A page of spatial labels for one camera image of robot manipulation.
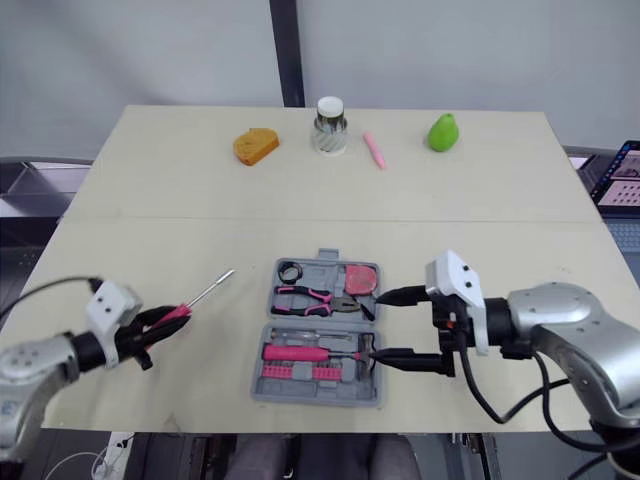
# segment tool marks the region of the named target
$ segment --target light wood tabletop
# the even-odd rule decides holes
[[[379,408],[251,398],[274,263],[313,258],[323,247],[377,263],[382,290],[424,282],[424,265],[449,248],[479,273],[487,297],[554,280],[576,283],[640,328],[640,292],[544,116],[456,112],[460,143],[436,154],[420,142],[439,113],[347,110],[347,153],[325,158],[308,144],[312,110],[127,109],[27,288],[100,274],[132,286],[153,307],[193,297],[227,268],[237,273],[195,307],[183,331],[151,350],[151,370],[129,361],[84,375],[54,398],[45,424],[186,432],[545,430],[538,402],[507,425],[494,424],[460,375],[384,368]],[[250,127],[275,128],[282,140],[255,167],[232,156],[233,138]],[[365,130],[385,155],[386,171],[362,143]],[[70,285],[23,302],[0,346],[84,331],[88,299],[86,289]],[[381,307],[375,328],[384,346],[438,351],[429,304]],[[533,362],[502,360],[496,351],[470,357],[499,411],[540,386]],[[552,413],[561,428],[589,428],[570,388],[553,391]]]

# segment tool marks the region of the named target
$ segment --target pink marker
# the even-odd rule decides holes
[[[366,143],[367,146],[369,147],[371,156],[373,157],[375,162],[378,164],[378,166],[382,170],[387,168],[387,164],[384,162],[384,157],[380,153],[380,150],[378,150],[378,146],[376,145],[376,142],[373,140],[373,136],[371,135],[371,133],[365,132],[364,135],[362,135],[362,138],[364,139],[364,143]]]

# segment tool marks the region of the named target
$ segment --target white cable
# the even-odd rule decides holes
[[[622,474],[624,477],[630,478],[631,480],[640,480],[640,475],[631,473],[618,465],[618,463],[613,458],[613,455],[611,455],[611,452],[607,453],[607,458],[609,459],[609,463],[613,466],[613,469],[618,473]]]
[[[47,474],[47,476],[44,477],[44,480],[49,480],[51,478],[51,475],[53,475],[53,472],[55,472],[60,467],[60,465],[62,465],[63,463],[71,460],[72,458],[81,457],[81,456],[84,456],[84,455],[90,455],[92,457],[96,457],[96,459],[102,458],[102,460],[104,461],[104,457],[100,457],[100,455],[98,455],[95,452],[78,452],[78,453],[74,453],[73,455],[69,455],[68,457],[63,458],[58,463],[56,463],[56,465],[51,470],[49,470],[49,473]]]
[[[106,476],[106,469],[109,468],[109,465],[107,465],[107,459],[105,458],[104,454],[107,453],[107,450],[109,449],[110,445],[107,445],[106,447],[104,447],[102,449],[102,451],[96,455],[95,460],[93,461],[93,464],[91,465],[91,480],[96,480],[96,468],[98,467],[98,460],[102,460],[102,463],[105,466],[105,475],[103,475],[103,478]]]

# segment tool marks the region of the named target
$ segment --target pink screwdriver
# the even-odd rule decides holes
[[[196,298],[194,298],[193,300],[191,300],[187,304],[182,303],[182,304],[178,305],[176,308],[171,310],[164,317],[162,317],[160,320],[158,320],[156,323],[154,323],[153,326],[156,327],[156,326],[161,325],[164,322],[167,322],[167,321],[172,320],[174,318],[187,317],[187,316],[191,315],[191,307],[193,307],[196,303],[198,303],[204,297],[209,295],[209,293],[211,293],[211,291],[214,288],[216,288],[218,285],[220,285],[222,282],[224,282],[227,278],[229,278],[231,275],[233,275],[234,272],[235,272],[235,270],[233,270],[233,269],[227,270],[225,273],[220,275],[216,279],[215,282],[213,282],[205,290],[203,290],[201,293],[199,293]]]
[[[285,360],[289,362],[327,362],[330,358],[353,358],[361,360],[358,352],[332,352],[320,347],[286,347],[267,345],[262,352],[262,358],[267,361]]]

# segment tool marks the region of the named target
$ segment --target green pear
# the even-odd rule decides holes
[[[433,124],[427,135],[427,144],[436,152],[446,152],[458,141],[458,125],[452,113],[445,113]]]

